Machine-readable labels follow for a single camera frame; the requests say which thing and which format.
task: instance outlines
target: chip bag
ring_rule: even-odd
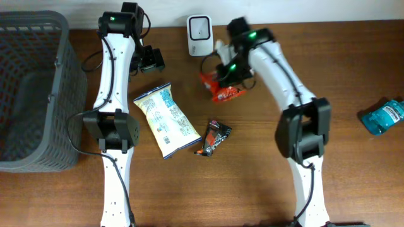
[[[206,130],[205,141],[203,141],[202,149],[195,151],[194,154],[208,157],[212,156],[213,150],[228,138],[231,132],[231,127],[219,123],[216,120],[211,120],[208,129]]]
[[[212,72],[210,74],[201,73],[199,76],[202,80],[202,83],[204,83],[206,88],[208,88],[212,93],[212,101],[214,101],[215,103],[231,100],[247,92],[246,90],[241,90],[233,86],[229,86],[227,88],[219,87],[219,82],[216,80],[216,72]]]
[[[146,115],[164,159],[202,140],[172,99],[171,83],[159,86],[133,100]]]

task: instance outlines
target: white snack bag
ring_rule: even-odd
[[[146,115],[164,159],[179,149],[202,140],[172,99],[171,83],[159,86],[133,100]]]

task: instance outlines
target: wire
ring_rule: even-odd
[[[202,61],[201,61],[201,64],[199,65],[199,71],[200,71],[201,74],[205,74],[205,73],[203,72],[203,64],[205,63],[205,61],[206,61],[208,58],[213,57],[213,56],[219,57],[219,55],[218,55],[218,53],[217,53],[216,50],[213,51],[212,53],[210,53],[210,54],[204,56],[204,58],[203,58]]]
[[[93,54],[91,54],[90,56],[88,56],[82,63],[81,63],[81,70],[83,70],[86,73],[92,73],[94,71],[96,71],[99,67],[102,66],[102,61],[100,62],[100,64],[97,67],[94,67],[92,69],[86,69],[85,64],[87,63],[88,60],[90,60],[92,57],[99,55],[102,53],[102,50],[99,50]]]
[[[314,192],[314,172],[316,171],[315,167],[313,164],[309,165],[310,169],[311,169],[311,182],[310,182],[310,194],[309,194],[309,198],[306,202],[306,204],[304,205],[304,207],[302,208],[301,212],[293,217],[293,222],[291,224],[291,226],[295,226],[297,224],[297,221],[299,220],[299,218],[304,214],[304,212],[306,211],[306,209],[309,207],[309,204],[311,202],[311,199],[313,198],[313,192]]]
[[[147,28],[147,31],[146,31],[144,34],[140,35],[140,38],[145,38],[145,37],[147,36],[147,34],[149,34],[150,27],[152,26],[152,24],[150,23],[150,18],[149,18],[149,16],[147,16],[146,13],[145,13],[145,16],[146,16],[146,18],[147,18],[147,22],[149,23],[149,27]]]
[[[231,47],[232,47],[232,42],[230,42],[229,48],[228,48],[228,50],[229,50],[229,59],[230,60],[229,60],[229,63],[227,65],[230,65],[234,61],[235,57],[237,57],[237,54],[238,54],[238,53],[236,53],[235,56],[232,57],[232,49],[231,49]],[[227,74],[224,77],[218,78],[217,81],[223,81],[223,80],[227,79],[229,76],[230,76],[230,70],[227,71]]]
[[[247,87],[246,84],[244,83],[244,81],[242,82],[241,85],[245,90],[251,90],[251,89],[253,89],[255,87],[256,84],[257,84],[257,81],[254,78],[254,82],[252,82],[252,85],[250,87]]]
[[[130,222],[131,222],[131,225],[134,226],[134,214],[133,214],[132,209],[131,209],[131,204],[130,204],[130,201],[129,201],[128,191],[126,190],[126,186],[125,186],[124,180],[122,179],[121,173],[120,173],[120,171],[119,171],[119,169],[118,169],[118,166],[116,165],[115,159],[113,159],[113,158],[111,158],[110,156],[107,156],[107,155],[105,155],[105,154],[102,154],[102,153],[93,153],[93,152],[81,151],[79,148],[76,147],[76,145],[73,144],[73,142],[72,142],[72,140],[71,140],[71,137],[70,137],[70,133],[69,133],[69,121],[70,121],[71,119],[73,119],[73,118],[75,118],[75,117],[78,117],[78,116],[81,116],[81,115],[86,115],[86,114],[89,114],[89,113],[92,113],[92,112],[96,112],[97,110],[100,110],[102,107],[106,106],[107,103],[109,103],[109,100],[110,100],[110,98],[111,98],[111,96],[112,96],[112,90],[113,90],[113,88],[114,88],[114,83],[113,83],[113,82],[114,82],[114,76],[115,76],[115,75],[114,75],[114,73],[115,73],[114,55],[112,54],[111,47],[109,46],[109,44],[108,44],[108,42],[106,41],[105,37],[101,37],[101,39],[102,39],[102,41],[104,41],[105,45],[106,45],[107,48],[108,48],[109,55],[110,55],[110,60],[111,60],[111,84],[110,84],[110,88],[109,88],[109,91],[108,91],[107,98],[104,100],[103,104],[101,104],[100,106],[94,108],[93,110],[87,110],[87,111],[84,111],[84,112],[81,112],[81,113],[76,113],[76,114],[73,114],[73,115],[71,115],[70,117],[68,117],[68,118],[66,119],[66,122],[65,122],[65,128],[66,128],[66,132],[67,132],[67,135],[68,135],[68,140],[69,140],[70,144],[72,145],[72,147],[73,147],[77,152],[79,152],[79,153],[81,153],[81,154],[92,155],[92,156],[100,156],[100,157],[103,157],[103,158],[107,158],[108,160],[110,160],[110,161],[112,162],[112,165],[113,165],[114,168],[115,168],[115,171],[116,171],[116,173],[117,173],[117,176],[118,176],[118,178],[119,178],[119,181],[121,182],[122,188],[123,188],[123,190],[124,190],[124,195],[125,195],[125,199],[126,199],[126,204],[128,205],[129,220],[130,220]]]
[[[259,46],[266,54],[269,55],[269,57],[272,59],[272,61],[277,64],[279,66],[279,68],[283,71],[283,73],[285,73],[286,77],[288,78],[290,84],[293,87],[293,90],[295,92],[295,95],[297,97],[297,99],[299,100],[299,104],[300,106],[303,105],[303,101],[302,101],[302,97],[301,97],[301,93],[298,91],[296,84],[294,83],[292,77],[289,75],[288,71],[285,69],[285,66],[283,66],[279,60],[264,46],[264,45],[260,45]],[[299,121],[297,122],[297,130],[296,130],[296,142],[295,142],[295,149],[294,149],[294,155],[295,155],[295,160],[298,164],[300,164],[301,166],[303,166],[303,168],[305,169],[311,169],[311,184],[310,184],[310,194],[309,194],[309,198],[305,204],[305,206],[303,207],[303,209],[301,210],[301,212],[294,217],[294,220],[292,222],[292,226],[295,226],[295,224],[297,223],[298,219],[304,214],[304,212],[306,211],[307,207],[309,206],[311,199],[313,197],[313,191],[314,191],[314,165],[313,163],[310,163],[309,165],[305,165],[303,164],[303,160],[302,157],[300,155],[298,155],[299,152],[299,132],[300,132],[300,127],[302,125],[302,118],[303,118],[303,110],[302,108],[300,109],[299,112]]]
[[[136,72],[135,72],[134,74],[133,74],[133,72],[134,72],[134,71],[131,71],[131,72],[129,73],[129,75],[130,75],[130,76],[135,76],[135,75],[137,75],[138,72],[139,72],[139,67],[136,68]]]

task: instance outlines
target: bottle label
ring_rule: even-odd
[[[397,113],[395,109],[385,106],[383,107],[383,110],[391,117],[391,120],[393,120],[394,123],[397,123],[400,120],[400,114]]]

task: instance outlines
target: mouthwash bottle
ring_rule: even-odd
[[[380,109],[362,117],[367,130],[378,136],[385,133],[389,128],[404,120],[404,102],[399,103],[391,100]]]

